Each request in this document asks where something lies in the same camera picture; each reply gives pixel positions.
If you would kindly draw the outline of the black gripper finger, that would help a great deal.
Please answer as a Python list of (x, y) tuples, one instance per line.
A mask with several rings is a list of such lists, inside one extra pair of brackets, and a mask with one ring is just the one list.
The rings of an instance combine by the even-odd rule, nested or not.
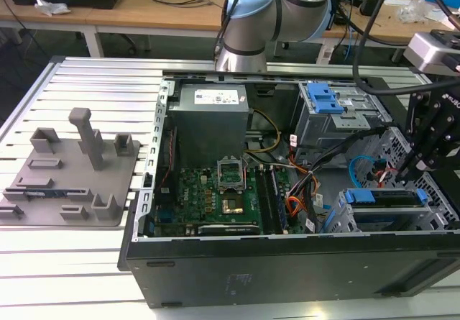
[(423, 121), (423, 116), (426, 113), (428, 105), (428, 93), (420, 92), (413, 93), (410, 96), (408, 115), (405, 124), (405, 137), (410, 145), (410, 152), (398, 164), (398, 174), (396, 180), (407, 180), (411, 170), (415, 167), (419, 160), (419, 133), (420, 126)]
[(459, 125), (420, 126), (419, 160), (407, 178), (417, 178), (424, 171), (452, 170), (459, 166)]

